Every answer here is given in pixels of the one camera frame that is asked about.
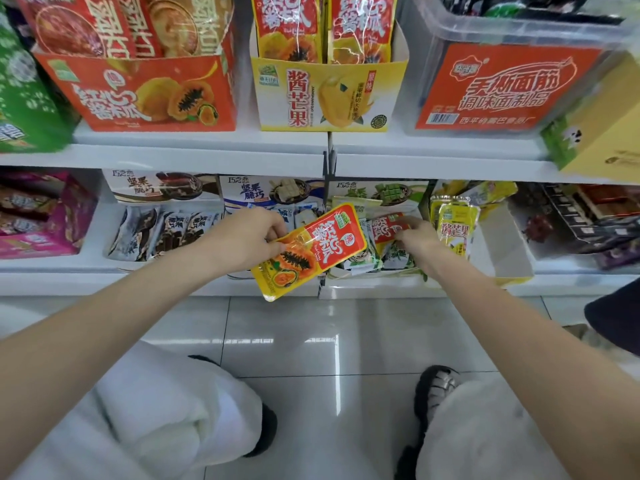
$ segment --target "barcode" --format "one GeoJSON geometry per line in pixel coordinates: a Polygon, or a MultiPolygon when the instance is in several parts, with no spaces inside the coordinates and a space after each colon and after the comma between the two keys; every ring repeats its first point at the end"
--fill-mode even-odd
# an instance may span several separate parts
{"type": "Polygon", "coordinates": [[[456,122],[460,113],[457,112],[432,112],[427,119],[428,125],[452,125],[456,122]]]}

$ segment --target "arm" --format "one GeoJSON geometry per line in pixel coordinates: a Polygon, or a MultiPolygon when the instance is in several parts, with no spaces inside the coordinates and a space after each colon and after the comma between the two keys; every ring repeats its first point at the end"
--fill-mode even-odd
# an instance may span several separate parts
{"type": "Polygon", "coordinates": [[[640,384],[498,288],[412,220],[399,234],[442,286],[575,480],[640,477],[640,384]]]}
{"type": "Polygon", "coordinates": [[[282,217],[245,209],[199,240],[0,342],[0,478],[23,462],[111,366],[204,284],[279,254],[282,217]]]}

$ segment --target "person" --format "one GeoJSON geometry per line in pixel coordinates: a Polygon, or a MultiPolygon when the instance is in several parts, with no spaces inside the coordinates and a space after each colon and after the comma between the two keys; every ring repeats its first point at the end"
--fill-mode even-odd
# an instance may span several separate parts
{"type": "Polygon", "coordinates": [[[640,353],[640,281],[586,309],[593,324],[609,324],[601,341],[628,350],[617,350],[629,366],[619,367],[498,288],[429,223],[407,222],[396,238],[441,284],[500,376],[461,383],[451,368],[429,367],[414,401],[420,439],[405,449],[396,479],[640,478],[640,384],[632,377],[640,374],[631,354],[640,353]]]}
{"type": "Polygon", "coordinates": [[[281,253],[286,233],[277,212],[242,209],[0,341],[0,479],[173,480],[264,451],[276,419],[247,385],[136,342],[204,284],[281,253]]]}

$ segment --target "orange display box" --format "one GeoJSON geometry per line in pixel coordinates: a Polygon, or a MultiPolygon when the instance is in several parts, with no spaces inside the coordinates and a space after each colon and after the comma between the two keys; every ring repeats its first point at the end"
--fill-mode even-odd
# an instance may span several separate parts
{"type": "Polygon", "coordinates": [[[168,59],[33,55],[94,131],[235,131],[232,40],[168,59]]]}

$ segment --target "yellow box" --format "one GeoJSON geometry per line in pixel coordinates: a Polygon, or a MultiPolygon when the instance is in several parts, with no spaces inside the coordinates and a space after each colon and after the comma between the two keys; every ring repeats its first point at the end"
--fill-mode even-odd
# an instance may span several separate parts
{"type": "Polygon", "coordinates": [[[565,173],[640,183],[640,66],[630,54],[542,137],[565,173]]]}
{"type": "Polygon", "coordinates": [[[309,64],[258,57],[255,25],[251,65],[263,131],[387,131],[409,61],[396,23],[392,61],[309,64]]]}

